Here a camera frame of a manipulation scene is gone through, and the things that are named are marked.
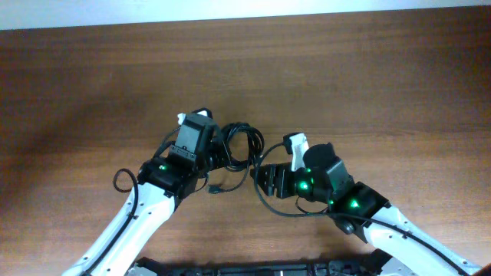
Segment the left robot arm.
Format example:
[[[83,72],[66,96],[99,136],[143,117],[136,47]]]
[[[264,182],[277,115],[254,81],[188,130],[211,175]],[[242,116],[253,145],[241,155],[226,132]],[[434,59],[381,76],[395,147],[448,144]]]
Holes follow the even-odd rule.
[[[176,140],[162,143],[131,174],[130,194],[95,243],[66,275],[124,275],[153,233],[194,193],[199,179],[220,166],[223,135],[206,108],[178,116]]]

